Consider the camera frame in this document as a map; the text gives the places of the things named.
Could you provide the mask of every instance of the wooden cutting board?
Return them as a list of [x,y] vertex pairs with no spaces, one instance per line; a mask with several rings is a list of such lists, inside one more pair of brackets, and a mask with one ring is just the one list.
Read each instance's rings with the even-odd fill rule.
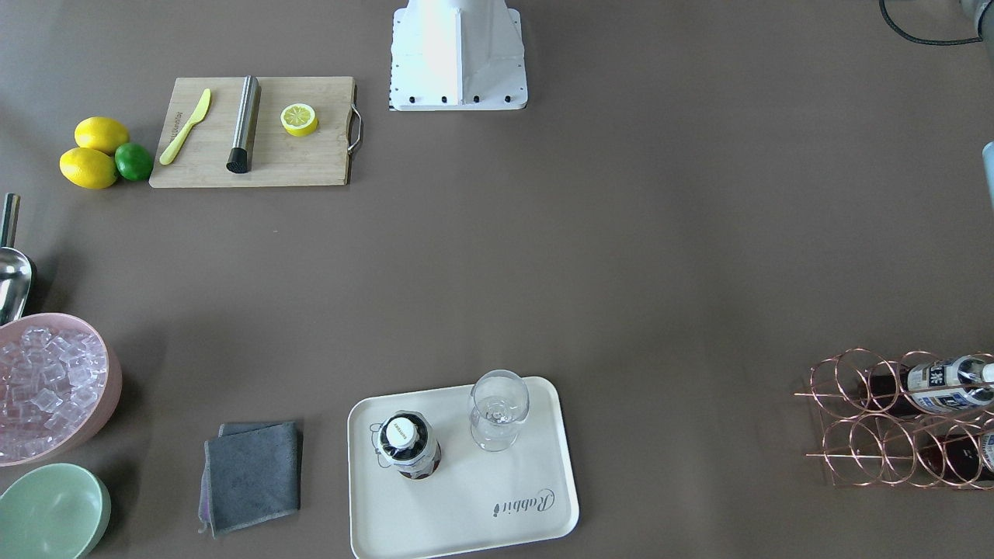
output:
[[[236,174],[225,164],[232,149],[245,77],[179,78],[169,100],[155,166],[148,179],[155,188],[225,188],[239,186],[323,186],[349,182],[349,125],[356,81],[353,78],[258,78],[259,101],[251,169]],[[211,107],[193,127],[169,165],[159,156],[176,137],[204,89]],[[303,137],[283,129],[279,116],[295,102],[317,113],[317,130]]]

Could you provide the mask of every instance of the drinking glass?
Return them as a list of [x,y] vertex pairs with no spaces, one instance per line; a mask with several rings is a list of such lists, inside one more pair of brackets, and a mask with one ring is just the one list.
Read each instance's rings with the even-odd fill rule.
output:
[[497,453],[518,439],[528,418],[528,387],[511,371],[480,377],[469,392],[469,433],[484,451]]

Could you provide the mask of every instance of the bowl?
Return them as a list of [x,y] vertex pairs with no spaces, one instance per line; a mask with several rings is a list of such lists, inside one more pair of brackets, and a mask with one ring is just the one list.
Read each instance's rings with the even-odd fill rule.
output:
[[[47,328],[57,335],[60,332],[79,332],[80,336],[90,336],[86,340],[86,343],[90,344],[87,348],[91,348],[94,355],[100,352],[105,355],[105,373],[100,373],[98,380],[86,385],[84,393],[77,394],[76,390],[80,387],[76,386],[70,389],[71,392],[58,392],[61,389],[55,388],[54,384],[51,385],[56,391],[54,394],[64,396],[60,400],[65,404],[71,399],[70,394],[74,396],[72,405],[74,409],[62,408],[60,412],[66,415],[70,415],[66,410],[74,412],[75,415],[71,420],[61,418],[56,421],[53,413],[60,410],[58,407],[50,409],[49,412],[33,407],[37,405],[31,404],[28,400],[37,398],[41,389],[50,385],[40,384],[34,388],[25,388],[24,383],[27,381],[24,378],[15,378],[12,366],[3,362],[6,358],[3,348],[9,344],[21,343],[22,334],[31,328]],[[54,360],[51,355],[46,358]],[[67,374],[60,380],[59,382],[63,383],[61,386],[65,386],[69,378],[71,375]],[[84,443],[107,423],[114,408],[117,407],[120,393],[121,370],[117,356],[99,333],[85,321],[69,314],[47,312],[25,316],[0,326],[0,432],[4,433],[4,437],[0,440],[0,466],[48,460]],[[82,400],[87,401],[85,406],[82,405]],[[23,417],[29,412],[41,417],[34,417],[31,422],[24,423]],[[45,419],[52,420],[53,424],[50,427],[42,425],[42,420]]]
[[110,518],[107,487],[85,468],[49,464],[0,495],[0,557],[76,559],[100,541]]

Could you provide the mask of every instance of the tray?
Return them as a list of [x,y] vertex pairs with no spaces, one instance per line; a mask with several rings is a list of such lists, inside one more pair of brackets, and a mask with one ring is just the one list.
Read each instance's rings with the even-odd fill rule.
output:
[[[350,154],[362,137],[349,144],[355,110],[356,81],[343,77],[258,78],[258,114],[251,171],[236,174],[225,164],[232,149],[242,100],[240,78],[178,78],[155,150],[148,183],[154,188],[226,188],[259,186],[327,186],[349,182]],[[186,123],[204,89],[211,90],[211,108],[193,127],[169,165],[159,156]],[[317,130],[307,136],[286,133],[279,121],[283,109],[305,102],[317,112]]]
[[[559,394],[527,377],[528,421],[510,449],[481,450],[469,435],[471,385],[367,398],[349,414],[349,523],[359,559],[418,559],[563,537],[580,504]],[[383,468],[372,435],[390,414],[424,414],[441,463],[419,480]]]

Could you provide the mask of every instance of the pink bowl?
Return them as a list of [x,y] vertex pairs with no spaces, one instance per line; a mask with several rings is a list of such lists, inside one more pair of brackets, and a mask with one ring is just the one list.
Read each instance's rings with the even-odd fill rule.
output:
[[120,363],[117,361],[117,356],[113,350],[110,349],[106,341],[100,337],[100,334],[92,326],[75,316],[60,312],[32,314],[0,326],[0,346],[19,340],[21,334],[29,326],[47,326],[57,330],[72,329],[95,335],[100,340],[100,345],[107,352],[107,382],[100,391],[96,405],[89,412],[89,416],[68,437],[27,459],[4,462],[4,459],[0,458],[0,467],[40,462],[78,447],[89,440],[90,437],[95,435],[107,423],[111,414],[114,413],[114,408],[117,407],[117,401],[121,396]]

